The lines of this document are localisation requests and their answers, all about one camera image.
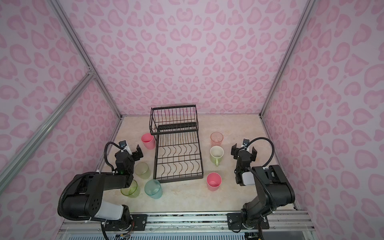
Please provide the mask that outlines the pale green textured cup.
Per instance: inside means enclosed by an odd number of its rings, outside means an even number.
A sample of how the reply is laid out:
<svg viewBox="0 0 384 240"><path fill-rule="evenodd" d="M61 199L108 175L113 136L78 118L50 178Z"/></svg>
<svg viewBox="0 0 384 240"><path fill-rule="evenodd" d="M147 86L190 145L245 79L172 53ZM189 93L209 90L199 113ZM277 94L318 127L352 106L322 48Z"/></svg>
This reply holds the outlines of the pale green textured cup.
<svg viewBox="0 0 384 240"><path fill-rule="evenodd" d="M150 178L151 176L151 170L150 170L150 167L147 163L138 163L136 166L135 166L135 174L143 179L143 180L147 180Z"/></svg>

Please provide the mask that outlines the bright green plastic cup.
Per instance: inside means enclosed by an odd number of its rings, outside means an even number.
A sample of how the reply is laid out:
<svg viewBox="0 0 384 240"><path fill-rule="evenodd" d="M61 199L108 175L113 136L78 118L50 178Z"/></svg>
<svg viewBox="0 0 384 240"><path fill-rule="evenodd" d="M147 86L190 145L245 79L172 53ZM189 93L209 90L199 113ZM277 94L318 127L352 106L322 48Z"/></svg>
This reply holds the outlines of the bright green plastic cup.
<svg viewBox="0 0 384 240"><path fill-rule="evenodd" d="M121 193L129 198L137 198L141 193L141 189L137 181L133 180L128 188L121 189Z"/></svg>

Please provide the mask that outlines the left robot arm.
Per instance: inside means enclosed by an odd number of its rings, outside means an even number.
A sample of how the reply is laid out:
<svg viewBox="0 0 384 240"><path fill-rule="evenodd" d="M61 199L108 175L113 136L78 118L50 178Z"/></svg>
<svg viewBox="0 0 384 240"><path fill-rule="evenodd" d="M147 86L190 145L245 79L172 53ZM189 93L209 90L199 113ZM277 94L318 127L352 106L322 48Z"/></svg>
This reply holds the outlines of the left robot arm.
<svg viewBox="0 0 384 240"><path fill-rule="evenodd" d="M143 158L140 146L131 152L126 142L108 142L120 149L115 153L116 168L110 173L87 172L75 175L64 188L58 202L59 216L70 221L120 222L130 226L132 218L126 205L103 200L105 191L126 189L134 180L135 163Z"/></svg>

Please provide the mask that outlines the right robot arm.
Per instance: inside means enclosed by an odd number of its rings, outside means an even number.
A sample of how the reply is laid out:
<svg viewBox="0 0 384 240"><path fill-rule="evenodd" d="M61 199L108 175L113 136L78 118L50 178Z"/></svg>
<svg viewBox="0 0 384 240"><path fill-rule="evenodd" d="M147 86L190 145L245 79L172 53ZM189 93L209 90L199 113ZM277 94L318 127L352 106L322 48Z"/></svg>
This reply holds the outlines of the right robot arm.
<svg viewBox="0 0 384 240"><path fill-rule="evenodd" d="M279 165L251 167L251 162L256 160L256 149L248 152L244 147L238 148L237 145L232 146L231 155L237 161L234 170L236 184L254 185L257 191L257 196L251 202L245 203L241 209L242 227L259 227L277 208L295 202L293 187Z"/></svg>

